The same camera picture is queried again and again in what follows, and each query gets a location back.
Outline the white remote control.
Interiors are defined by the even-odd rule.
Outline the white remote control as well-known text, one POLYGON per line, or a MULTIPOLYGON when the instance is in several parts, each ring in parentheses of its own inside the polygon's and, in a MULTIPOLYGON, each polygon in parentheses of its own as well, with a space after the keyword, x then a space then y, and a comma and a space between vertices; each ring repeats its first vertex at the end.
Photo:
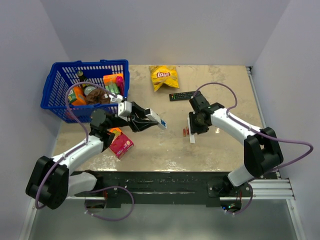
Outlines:
POLYGON ((147 108, 149 110, 149 114, 146 115, 146 117, 153 121, 153 122, 157 122, 157 126, 161 129, 161 130, 166 130, 167 129, 167 124, 166 126, 162 125, 161 120, 163 120, 157 113, 155 113, 151 108, 147 108))

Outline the white remote battery cover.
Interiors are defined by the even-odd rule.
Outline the white remote battery cover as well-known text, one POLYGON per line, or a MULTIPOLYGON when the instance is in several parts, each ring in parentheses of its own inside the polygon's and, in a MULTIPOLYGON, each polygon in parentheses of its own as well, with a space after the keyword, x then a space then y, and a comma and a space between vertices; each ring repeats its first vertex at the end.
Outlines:
POLYGON ((195 135, 193 133, 191 133, 191 122, 190 122, 190 118, 187 118, 187 123, 188 123, 188 131, 189 131, 189 141, 191 144, 195 144, 195 135))

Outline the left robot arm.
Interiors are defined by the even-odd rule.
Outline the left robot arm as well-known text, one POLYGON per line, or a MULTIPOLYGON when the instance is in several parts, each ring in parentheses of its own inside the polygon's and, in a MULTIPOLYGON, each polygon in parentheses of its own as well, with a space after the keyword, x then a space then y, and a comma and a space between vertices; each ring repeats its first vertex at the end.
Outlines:
POLYGON ((58 208, 71 195, 88 192, 99 196, 104 184, 91 172, 71 174, 83 163, 105 151, 113 142, 113 128, 129 126, 142 132, 152 126, 167 128, 167 123, 150 108, 142 108, 135 102, 123 101, 118 104, 117 113, 96 109, 91 114, 90 131, 83 141, 54 157, 40 157, 33 168, 25 193, 35 200, 40 210, 58 208))

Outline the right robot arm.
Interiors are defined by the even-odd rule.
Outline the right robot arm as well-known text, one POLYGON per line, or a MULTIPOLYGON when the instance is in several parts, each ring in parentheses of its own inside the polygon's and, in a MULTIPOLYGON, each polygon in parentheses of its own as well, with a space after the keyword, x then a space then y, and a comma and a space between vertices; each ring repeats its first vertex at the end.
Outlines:
POLYGON ((212 191, 215 196, 235 196, 241 185, 279 166, 284 157, 277 141, 275 131, 270 128, 259 128, 249 124, 216 102, 210 104, 206 98, 197 91, 189 103, 193 109, 189 116, 189 132, 191 135, 204 134, 210 126, 215 126, 243 146, 243 165, 231 171, 222 180, 213 185, 212 191))

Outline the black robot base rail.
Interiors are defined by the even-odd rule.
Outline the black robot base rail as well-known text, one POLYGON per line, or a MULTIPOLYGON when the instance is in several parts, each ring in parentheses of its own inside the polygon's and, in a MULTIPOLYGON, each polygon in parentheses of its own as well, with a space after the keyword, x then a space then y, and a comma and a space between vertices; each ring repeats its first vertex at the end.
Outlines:
POLYGON ((93 191, 83 190, 76 197, 106 197, 108 208, 135 203, 228 209, 232 201, 239 208, 240 200, 252 194, 244 183, 226 196, 216 196, 211 187, 227 176, 226 172, 96 171, 94 175, 98 180, 93 191))

